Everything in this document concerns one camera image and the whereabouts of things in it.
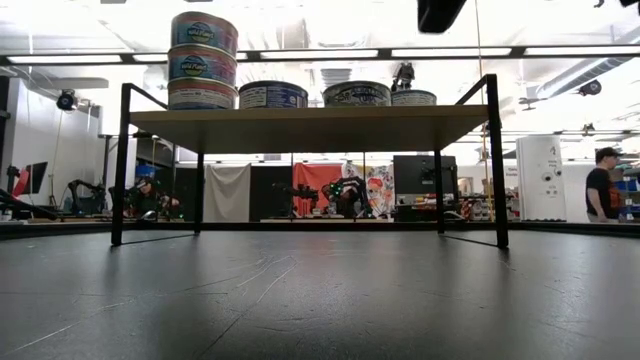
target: tuna can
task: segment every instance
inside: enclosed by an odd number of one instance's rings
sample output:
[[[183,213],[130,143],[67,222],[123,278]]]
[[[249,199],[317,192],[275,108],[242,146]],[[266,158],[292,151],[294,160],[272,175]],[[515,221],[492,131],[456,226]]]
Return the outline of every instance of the tuna can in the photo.
[[[284,81],[256,81],[240,88],[240,109],[306,108],[309,94]]]
[[[436,96],[424,90],[400,90],[391,94],[393,106],[435,105]]]
[[[325,107],[390,106],[391,90],[373,81],[348,81],[329,86],[322,98]]]
[[[238,93],[215,80],[180,78],[169,82],[169,110],[235,109]]]
[[[225,19],[197,11],[182,13],[171,22],[171,46],[207,45],[236,56],[238,30]]]
[[[169,80],[194,77],[235,86],[238,63],[231,55],[205,45],[179,45],[169,51]]]

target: black cap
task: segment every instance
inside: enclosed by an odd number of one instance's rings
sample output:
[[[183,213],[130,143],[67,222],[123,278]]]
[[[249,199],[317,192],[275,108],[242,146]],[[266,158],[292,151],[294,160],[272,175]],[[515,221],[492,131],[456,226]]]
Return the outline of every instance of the black cap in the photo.
[[[619,158],[622,156],[622,154],[616,151],[616,149],[612,147],[599,149],[598,151],[596,151],[596,163],[599,163],[600,161],[602,161],[602,159],[604,159],[607,156],[613,156],[613,157]]]

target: wooden tabletop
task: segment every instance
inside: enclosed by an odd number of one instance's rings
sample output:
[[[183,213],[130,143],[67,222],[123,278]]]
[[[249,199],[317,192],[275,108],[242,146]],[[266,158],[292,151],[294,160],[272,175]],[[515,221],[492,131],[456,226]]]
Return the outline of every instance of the wooden tabletop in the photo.
[[[194,152],[432,151],[488,119],[484,105],[131,113],[131,123]]]

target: fluorescent light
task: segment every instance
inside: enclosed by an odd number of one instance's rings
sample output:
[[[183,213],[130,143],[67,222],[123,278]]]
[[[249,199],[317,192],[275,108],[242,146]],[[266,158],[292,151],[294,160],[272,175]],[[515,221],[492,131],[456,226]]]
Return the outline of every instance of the fluorescent light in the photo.
[[[378,50],[275,51],[261,52],[262,59],[374,58]]]
[[[392,50],[392,57],[447,57],[447,56],[500,56],[508,55],[511,48],[489,49],[406,49]]]
[[[535,47],[528,48],[525,55],[610,55],[636,54],[640,46],[587,46],[587,47]]]
[[[73,55],[73,56],[9,56],[14,64],[62,64],[62,63],[119,63],[118,55]]]
[[[167,54],[133,55],[133,58],[136,59],[136,61],[143,61],[143,62],[167,61]]]

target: red curtain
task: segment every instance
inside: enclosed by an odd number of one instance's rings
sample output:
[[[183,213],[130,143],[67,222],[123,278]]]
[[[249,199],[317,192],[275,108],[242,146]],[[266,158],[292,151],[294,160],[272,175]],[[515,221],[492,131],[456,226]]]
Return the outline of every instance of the red curtain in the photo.
[[[307,165],[307,164],[295,164],[293,167],[293,187],[298,188],[298,184],[309,185],[312,189],[318,190],[319,200],[316,205],[318,208],[324,208],[329,205],[327,199],[322,195],[320,191],[322,186],[340,179],[342,177],[341,165]],[[309,200],[301,200],[300,198],[294,198],[293,203],[298,207],[298,214],[308,214]]]

